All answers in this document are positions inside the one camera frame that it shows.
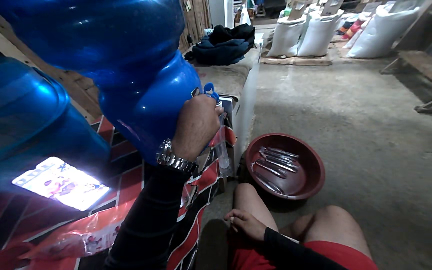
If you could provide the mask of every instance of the blue plastic container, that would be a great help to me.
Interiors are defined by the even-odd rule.
[[[178,51],[179,0],[0,0],[0,14],[46,62],[93,78],[105,117],[156,163],[184,101],[201,89]]]
[[[71,105],[63,87],[14,58],[0,58],[0,191],[48,157],[96,175],[110,146]]]

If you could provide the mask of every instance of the hand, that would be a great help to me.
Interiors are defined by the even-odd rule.
[[[171,140],[173,154],[194,162],[218,132],[219,115],[223,112],[223,108],[216,107],[216,100],[207,95],[197,95],[184,102]]]
[[[233,209],[225,215],[224,220],[231,221],[231,227],[236,232],[242,230],[253,240],[261,242],[265,240],[267,226],[246,211]]]

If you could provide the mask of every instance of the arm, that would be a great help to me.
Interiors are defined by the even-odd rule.
[[[206,95],[184,103],[179,112],[172,151],[194,162],[219,130],[222,108]],[[166,269],[171,237],[189,173],[158,165],[129,210],[105,260],[106,270]]]
[[[345,270],[327,257],[293,242],[277,231],[266,227],[264,230],[264,255],[277,266],[297,264],[301,269]]]
[[[301,269],[346,269],[327,257],[268,228],[246,211],[233,209],[226,214],[224,219],[231,221],[231,227],[236,232],[243,231],[249,238],[261,243],[264,256],[277,267],[286,269],[297,265]]]
[[[189,173],[159,165],[123,221],[105,269],[165,269]]]

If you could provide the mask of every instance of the silver metal watch strap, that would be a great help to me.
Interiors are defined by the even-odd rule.
[[[195,162],[177,157],[171,152],[172,145],[170,139],[165,140],[163,144],[166,144],[167,148],[157,157],[156,162],[158,162],[158,164],[169,166],[185,173],[192,173],[196,169],[197,164]]]
[[[158,163],[187,173],[193,172],[196,167],[195,162],[177,157],[171,152],[163,155],[162,158],[158,160]]]

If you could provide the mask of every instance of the black cloth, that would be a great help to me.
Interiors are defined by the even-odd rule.
[[[213,45],[233,39],[247,41],[249,48],[252,48],[255,45],[255,27],[247,23],[240,24],[233,29],[216,25],[213,33],[209,35],[209,42]]]
[[[190,177],[157,167],[124,219],[104,269],[166,269],[183,187]]]
[[[255,46],[255,28],[246,23],[230,29],[216,25],[213,33],[201,38],[184,57],[204,65],[225,66],[236,64]]]
[[[274,262],[277,269],[347,270],[269,227],[264,231],[263,254],[266,259]]]
[[[249,49],[249,43],[243,39],[230,39],[213,45],[205,35],[200,43],[192,47],[192,55],[200,64],[226,66],[239,62]]]

